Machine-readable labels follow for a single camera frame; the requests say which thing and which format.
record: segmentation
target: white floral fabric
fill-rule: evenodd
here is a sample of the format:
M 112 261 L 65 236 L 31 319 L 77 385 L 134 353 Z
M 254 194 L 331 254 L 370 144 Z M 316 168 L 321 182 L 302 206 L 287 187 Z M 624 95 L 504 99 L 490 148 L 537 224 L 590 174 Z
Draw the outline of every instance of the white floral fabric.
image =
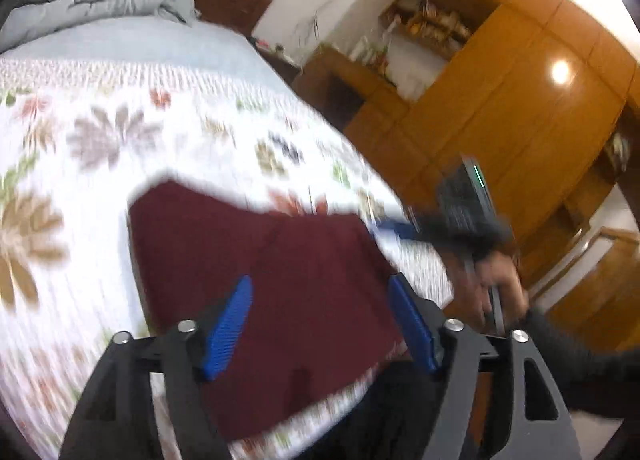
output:
M 292 216 L 402 216 L 362 156 L 292 94 L 154 64 L 11 59 L 0 60 L 0 90 L 0 396 L 45 460 L 57 457 L 111 336 L 147 335 L 126 216 L 151 183 L 169 175 Z M 425 297 L 446 300 L 433 250 L 388 236 L 379 244 Z M 232 455 L 292 457 L 353 407 L 374 374 L 230 444 Z M 179 458 L 153 377 L 162 447 Z

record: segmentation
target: maroon cloth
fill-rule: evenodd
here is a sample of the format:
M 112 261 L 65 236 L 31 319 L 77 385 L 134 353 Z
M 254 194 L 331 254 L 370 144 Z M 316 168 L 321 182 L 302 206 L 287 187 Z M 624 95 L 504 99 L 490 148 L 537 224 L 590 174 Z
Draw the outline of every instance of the maroon cloth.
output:
M 355 215 L 243 211 L 175 182 L 130 208 L 157 331 L 198 316 L 249 274 L 254 301 L 231 363 L 204 385 L 227 441 L 265 431 L 354 382 L 402 337 L 386 303 L 394 269 Z

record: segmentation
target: human hand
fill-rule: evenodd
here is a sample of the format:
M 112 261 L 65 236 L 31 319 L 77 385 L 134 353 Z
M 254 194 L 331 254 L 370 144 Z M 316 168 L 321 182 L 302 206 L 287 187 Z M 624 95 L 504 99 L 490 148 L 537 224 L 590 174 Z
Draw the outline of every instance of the human hand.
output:
M 454 300 L 445 312 L 461 319 L 472 328 L 484 328 L 484 314 L 490 313 L 488 289 L 494 284 L 500 292 L 500 302 L 506 326 L 524 317 L 529 299 L 522 289 L 520 278 L 511 258 L 494 252 L 476 263 L 475 270 L 451 254 L 441 254 L 442 262 L 453 288 Z

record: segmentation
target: metal screw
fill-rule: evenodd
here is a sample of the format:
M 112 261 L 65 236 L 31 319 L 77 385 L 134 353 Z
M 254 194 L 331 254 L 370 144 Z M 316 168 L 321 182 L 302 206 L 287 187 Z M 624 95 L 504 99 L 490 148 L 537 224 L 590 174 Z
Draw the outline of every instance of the metal screw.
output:
M 190 334 L 194 332 L 198 326 L 196 325 L 196 321 L 192 319 L 185 319 L 184 321 L 180 321 L 178 323 L 178 332 L 183 334 Z
M 524 330 L 514 330 L 511 337 L 519 343 L 526 343 L 529 340 L 529 334 Z
M 452 332 L 460 332 L 465 326 L 458 319 L 447 319 L 444 321 L 444 328 Z
M 113 341 L 114 344 L 123 345 L 124 343 L 128 343 L 132 339 L 133 337 L 129 332 L 122 331 L 115 334 L 111 338 L 111 341 Z

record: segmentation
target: nightstand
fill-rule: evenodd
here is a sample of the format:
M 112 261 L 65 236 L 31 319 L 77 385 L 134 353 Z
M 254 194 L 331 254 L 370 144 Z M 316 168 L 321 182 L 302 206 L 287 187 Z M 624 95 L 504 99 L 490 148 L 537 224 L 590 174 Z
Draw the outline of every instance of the nightstand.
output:
M 283 59 L 279 55 L 270 50 L 265 50 L 260 46 L 255 47 L 255 51 L 260 54 L 260 57 L 267 61 L 271 68 L 284 80 L 289 86 L 293 82 L 293 79 L 298 77 L 298 74 L 302 71 L 300 66 L 293 64 L 292 62 Z

